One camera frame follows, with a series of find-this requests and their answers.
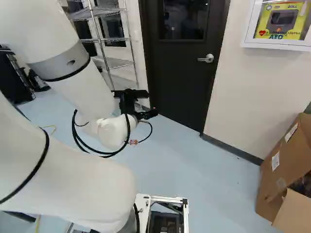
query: cardboard box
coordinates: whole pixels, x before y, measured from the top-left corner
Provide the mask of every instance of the cardboard box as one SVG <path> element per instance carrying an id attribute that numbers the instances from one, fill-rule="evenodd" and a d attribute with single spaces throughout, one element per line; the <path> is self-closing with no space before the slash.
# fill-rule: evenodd
<path id="1" fill-rule="evenodd" d="M 286 232 L 311 232 L 311 198 L 288 187 L 311 170 L 311 115 L 300 113 L 260 166 L 256 213 Z"/>

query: floor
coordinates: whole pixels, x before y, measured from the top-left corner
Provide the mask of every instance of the floor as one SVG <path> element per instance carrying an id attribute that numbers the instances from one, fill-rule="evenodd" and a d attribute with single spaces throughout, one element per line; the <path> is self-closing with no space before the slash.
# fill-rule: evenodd
<path id="1" fill-rule="evenodd" d="M 20 110 L 40 127 L 55 125 L 53 136 L 76 147 L 71 136 L 73 106 L 50 90 Z M 259 167 L 204 140 L 195 132 L 163 116 L 150 120 L 152 136 L 137 146 L 128 146 L 112 159 L 129 166 L 138 190 L 150 195 L 189 199 L 190 233 L 276 233 L 254 211 Z M 139 124 L 132 139 L 149 133 Z M 101 147 L 82 134 L 88 144 Z M 69 223 L 43 216 L 40 233 L 64 233 Z M 0 214 L 0 233 L 34 233 L 35 225 Z"/>

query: door lever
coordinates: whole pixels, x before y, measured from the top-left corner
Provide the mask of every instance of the door lever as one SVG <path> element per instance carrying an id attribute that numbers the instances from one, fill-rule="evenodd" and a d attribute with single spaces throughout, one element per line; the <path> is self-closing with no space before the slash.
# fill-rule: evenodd
<path id="1" fill-rule="evenodd" d="M 212 63 L 214 61 L 214 55 L 209 53 L 206 58 L 198 58 L 199 62 Z"/>

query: aed cabinet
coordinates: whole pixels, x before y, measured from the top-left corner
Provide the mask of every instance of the aed cabinet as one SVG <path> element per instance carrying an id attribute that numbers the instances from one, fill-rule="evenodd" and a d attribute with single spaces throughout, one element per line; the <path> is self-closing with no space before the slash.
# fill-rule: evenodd
<path id="1" fill-rule="evenodd" d="M 242 47 L 311 51 L 311 0 L 249 0 Z"/>

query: black cable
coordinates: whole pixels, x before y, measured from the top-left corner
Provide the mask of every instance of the black cable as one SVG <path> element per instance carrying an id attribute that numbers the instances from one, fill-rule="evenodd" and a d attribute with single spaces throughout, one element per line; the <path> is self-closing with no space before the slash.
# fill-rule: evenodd
<path id="1" fill-rule="evenodd" d="M 141 143 L 141 142 L 147 140 L 151 136 L 152 131 L 153 131 L 153 127 L 152 127 L 152 124 L 150 122 L 144 121 L 144 120 L 141 120 L 140 122 L 150 125 L 150 133 L 149 133 L 149 135 L 147 137 L 145 137 L 144 139 L 138 141 L 138 143 Z"/>
<path id="2" fill-rule="evenodd" d="M 83 127 L 83 126 L 86 126 L 88 123 L 89 123 L 89 121 L 87 123 L 85 123 L 84 125 L 78 125 L 76 122 L 74 122 L 74 125 L 77 127 Z"/>
<path id="3" fill-rule="evenodd" d="M 26 179 L 23 181 L 23 183 L 21 183 L 20 186 L 18 186 L 13 192 L 11 192 L 9 195 L 7 195 L 6 197 L 4 197 L 3 199 L 0 199 L 0 205 L 4 202 L 6 202 L 7 200 L 9 200 L 10 198 L 12 198 L 13 196 L 15 196 L 37 173 L 37 171 L 39 170 L 39 168 L 41 167 L 47 153 L 49 150 L 49 146 L 50 146 L 50 138 L 48 133 L 43 130 L 44 135 L 45 135 L 45 146 L 43 149 L 43 152 L 41 154 L 41 157 L 38 161 L 38 163 L 36 164 L 36 166 L 34 167 L 34 169 L 32 170 L 32 172 L 26 177 Z"/>
<path id="4" fill-rule="evenodd" d="M 78 110 L 75 109 L 74 112 L 73 112 L 73 116 L 72 116 L 72 121 L 71 121 L 71 129 L 72 129 L 72 136 L 73 136 L 73 139 L 75 141 L 75 143 L 77 144 L 77 146 L 84 152 L 87 152 L 89 153 L 88 151 L 86 151 L 81 145 L 80 143 L 85 146 L 86 148 L 88 148 L 89 150 L 91 150 L 92 152 L 95 152 L 95 153 L 98 153 L 98 154 L 106 154 L 107 156 L 100 156 L 102 158 L 110 158 L 114 155 L 116 155 L 117 153 L 119 153 L 120 151 L 122 151 L 128 144 L 128 141 L 130 140 L 130 134 L 131 134 L 131 125 L 130 125 L 130 120 L 128 119 L 128 115 L 125 114 L 125 120 L 126 120 L 126 126 L 127 126 L 127 138 L 126 138 L 126 141 L 125 143 L 123 144 L 123 146 L 117 150 L 117 151 L 114 151 L 114 152 L 103 152 L 103 151 L 99 151 L 99 150 L 96 150 L 96 149 L 93 149 L 92 147 L 90 147 L 89 145 L 87 145 L 78 135 L 76 129 L 75 129 L 75 117 L 76 117 L 76 114 L 77 114 Z"/>
<path id="5" fill-rule="evenodd" d="M 134 203 L 134 211 L 136 216 L 136 233 L 140 233 L 140 221 L 139 221 L 139 214 L 136 204 Z"/>

